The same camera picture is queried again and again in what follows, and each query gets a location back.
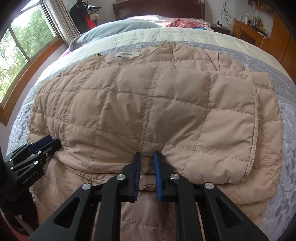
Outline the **hanging dark clothes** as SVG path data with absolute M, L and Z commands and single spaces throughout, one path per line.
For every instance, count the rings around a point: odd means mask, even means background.
M 70 16 L 80 34 L 98 26 L 99 16 L 97 13 L 101 9 L 101 6 L 93 6 L 88 1 L 76 1 L 74 6 L 70 8 Z

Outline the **cream bed sheet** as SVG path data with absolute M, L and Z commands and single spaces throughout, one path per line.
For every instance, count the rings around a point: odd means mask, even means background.
M 94 40 L 77 50 L 61 57 L 51 65 L 49 65 L 40 75 L 38 81 L 41 81 L 53 73 L 77 62 L 87 58 L 95 53 L 105 54 L 108 50 L 116 50 L 122 46 L 137 45 L 141 43 L 157 43 L 157 42 L 185 42 L 205 44 L 208 49 L 209 45 L 215 47 L 222 47 L 234 51 L 238 51 L 250 57 L 254 57 L 269 66 L 277 69 L 286 76 L 289 76 L 286 70 L 281 66 L 274 56 L 268 54 L 266 51 L 252 45 L 244 40 L 224 35 L 217 32 L 200 29 L 189 28 L 152 28 L 139 29 L 129 32 L 119 33 L 99 40 Z

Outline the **beige curtain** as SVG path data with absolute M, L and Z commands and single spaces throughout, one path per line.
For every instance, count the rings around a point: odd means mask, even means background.
M 80 32 L 75 26 L 64 2 L 61 0 L 46 0 L 44 3 L 59 35 L 69 46 L 75 38 L 80 36 Z

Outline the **grey pillow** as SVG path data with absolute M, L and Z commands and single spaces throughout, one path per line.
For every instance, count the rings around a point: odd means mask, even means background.
M 102 38 L 109 37 L 112 35 L 129 32 L 133 30 L 153 28 L 159 28 L 159 25 L 146 20 L 127 19 L 108 22 L 99 25 L 75 38 L 69 45 L 69 51 L 73 52 L 74 50 L 92 41 L 100 40 Z

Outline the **large wooden wardrobe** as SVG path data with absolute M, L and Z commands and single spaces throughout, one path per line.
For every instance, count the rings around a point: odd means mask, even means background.
M 273 27 L 266 51 L 274 56 L 295 83 L 295 39 L 277 13 L 273 13 Z

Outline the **wooden desk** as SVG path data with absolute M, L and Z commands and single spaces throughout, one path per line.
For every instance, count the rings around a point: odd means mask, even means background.
M 267 52 L 269 37 L 240 20 L 234 20 L 232 35 Z

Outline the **red patterned cloth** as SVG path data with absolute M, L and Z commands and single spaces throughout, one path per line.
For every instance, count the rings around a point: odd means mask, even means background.
M 183 19 L 176 19 L 173 22 L 169 23 L 166 27 L 204 29 L 204 27 L 196 21 L 189 21 L 189 20 L 183 20 Z

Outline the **dark wooden headboard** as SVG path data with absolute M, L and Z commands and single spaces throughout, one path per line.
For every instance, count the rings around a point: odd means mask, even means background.
M 113 12 L 116 20 L 146 15 L 204 20 L 205 3 L 195 0 L 122 1 L 113 4 Z

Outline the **window with wooden frame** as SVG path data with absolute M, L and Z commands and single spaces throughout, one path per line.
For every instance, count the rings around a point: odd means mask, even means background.
M 1 30 L 1 123 L 5 126 L 37 69 L 64 44 L 45 2 L 23 3 Z

